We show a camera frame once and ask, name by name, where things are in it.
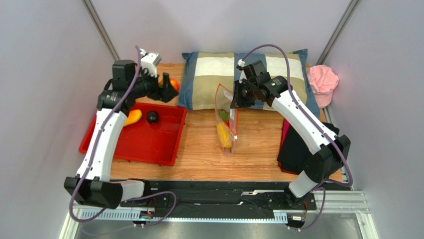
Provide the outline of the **dark purple toy fruit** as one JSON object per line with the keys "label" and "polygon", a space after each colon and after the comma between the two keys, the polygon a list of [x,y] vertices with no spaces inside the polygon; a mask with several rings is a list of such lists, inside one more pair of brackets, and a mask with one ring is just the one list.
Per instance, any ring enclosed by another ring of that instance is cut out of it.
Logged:
{"label": "dark purple toy fruit", "polygon": [[156,124],[159,122],[159,114],[156,111],[150,111],[146,115],[146,120],[149,124]]}

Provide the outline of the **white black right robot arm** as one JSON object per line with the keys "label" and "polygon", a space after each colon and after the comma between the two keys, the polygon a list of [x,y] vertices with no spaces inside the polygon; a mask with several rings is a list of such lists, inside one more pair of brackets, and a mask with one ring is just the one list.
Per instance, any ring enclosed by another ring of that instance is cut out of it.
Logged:
{"label": "white black right robot arm", "polygon": [[291,198],[304,197],[344,166],[350,139],[346,135],[338,136],[320,122],[292,89],[288,77],[272,78],[260,60],[248,65],[239,60],[237,69],[241,76],[234,83],[231,107],[247,108],[256,101],[265,102],[290,123],[308,147],[311,157],[285,190]]}

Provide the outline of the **orange toy persimmon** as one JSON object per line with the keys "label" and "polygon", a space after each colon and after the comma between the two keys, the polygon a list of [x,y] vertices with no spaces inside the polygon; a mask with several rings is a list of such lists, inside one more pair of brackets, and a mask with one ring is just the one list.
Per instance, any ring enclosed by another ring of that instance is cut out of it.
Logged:
{"label": "orange toy persimmon", "polygon": [[[172,87],[177,91],[177,92],[179,92],[180,91],[180,85],[179,85],[179,83],[175,80],[175,79],[170,79],[170,84],[172,85]],[[158,83],[158,86],[160,87],[160,88],[163,88],[163,86],[164,86],[164,81],[163,80],[161,80],[161,81],[159,81],[159,83]]]}

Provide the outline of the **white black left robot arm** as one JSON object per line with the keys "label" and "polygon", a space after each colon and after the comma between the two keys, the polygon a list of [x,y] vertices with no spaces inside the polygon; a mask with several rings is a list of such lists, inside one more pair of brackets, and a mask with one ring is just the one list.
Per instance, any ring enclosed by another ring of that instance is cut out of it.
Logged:
{"label": "white black left robot arm", "polygon": [[111,181],[110,172],[119,135],[138,98],[169,102],[178,95],[169,74],[159,84],[158,63],[118,60],[112,78],[98,96],[94,132],[85,159],[74,177],[66,177],[65,190],[71,203],[115,209],[121,202],[143,195],[145,182],[138,179]]}

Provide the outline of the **clear orange zip top bag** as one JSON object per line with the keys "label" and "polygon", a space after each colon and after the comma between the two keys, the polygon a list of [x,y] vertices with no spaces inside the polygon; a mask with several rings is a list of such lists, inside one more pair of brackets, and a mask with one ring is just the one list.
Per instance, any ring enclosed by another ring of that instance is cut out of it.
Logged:
{"label": "clear orange zip top bag", "polygon": [[231,108],[234,95],[224,85],[219,84],[215,92],[215,119],[217,138],[224,156],[235,151],[238,140],[238,109]]}

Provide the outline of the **orange yellow toy mango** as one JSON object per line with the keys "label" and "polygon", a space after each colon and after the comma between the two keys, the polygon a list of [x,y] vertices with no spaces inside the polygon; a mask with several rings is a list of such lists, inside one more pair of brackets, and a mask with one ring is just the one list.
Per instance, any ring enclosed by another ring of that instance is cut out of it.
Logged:
{"label": "orange yellow toy mango", "polygon": [[137,123],[142,117],[142,111],[137,109],[137,110],[131,110],[129,112],[129,115],[127,117],[126,122],[124,123],[124,127],[132,125]]}

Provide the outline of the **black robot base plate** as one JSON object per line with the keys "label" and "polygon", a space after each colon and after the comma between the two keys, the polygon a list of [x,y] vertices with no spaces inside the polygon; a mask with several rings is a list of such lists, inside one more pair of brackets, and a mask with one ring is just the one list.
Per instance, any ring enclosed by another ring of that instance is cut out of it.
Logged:
{"label": "black robot base plate", "polygon": [[150,180],[147,194],[174,192],[177,199],[172,217],[265,219],[275,210],[303,214],[317,209],[312,193],[298,204],[289,205],[284,193],[288,185],[287,182]]}

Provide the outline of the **orange toy carrot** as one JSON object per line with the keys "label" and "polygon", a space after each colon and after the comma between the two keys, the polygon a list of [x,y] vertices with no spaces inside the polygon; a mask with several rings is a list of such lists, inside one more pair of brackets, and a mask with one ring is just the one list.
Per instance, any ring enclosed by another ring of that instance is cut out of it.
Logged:
{"label": "orange toy carrot", "polygon": [[218,115],[222,119],[222,121],[226,124],[229,124],[229,113],[224,109],[218,110]]}

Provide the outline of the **yellow toy lemon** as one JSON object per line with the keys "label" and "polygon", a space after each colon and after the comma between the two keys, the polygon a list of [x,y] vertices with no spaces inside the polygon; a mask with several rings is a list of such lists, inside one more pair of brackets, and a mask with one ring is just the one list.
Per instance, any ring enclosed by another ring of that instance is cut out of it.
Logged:
{"label": "yellow toy lemon", "polygon": [[216,129],[221,147],[231,148],[230,131],[227,128],[227,125],[223,122],[220,122],[216,125]]}

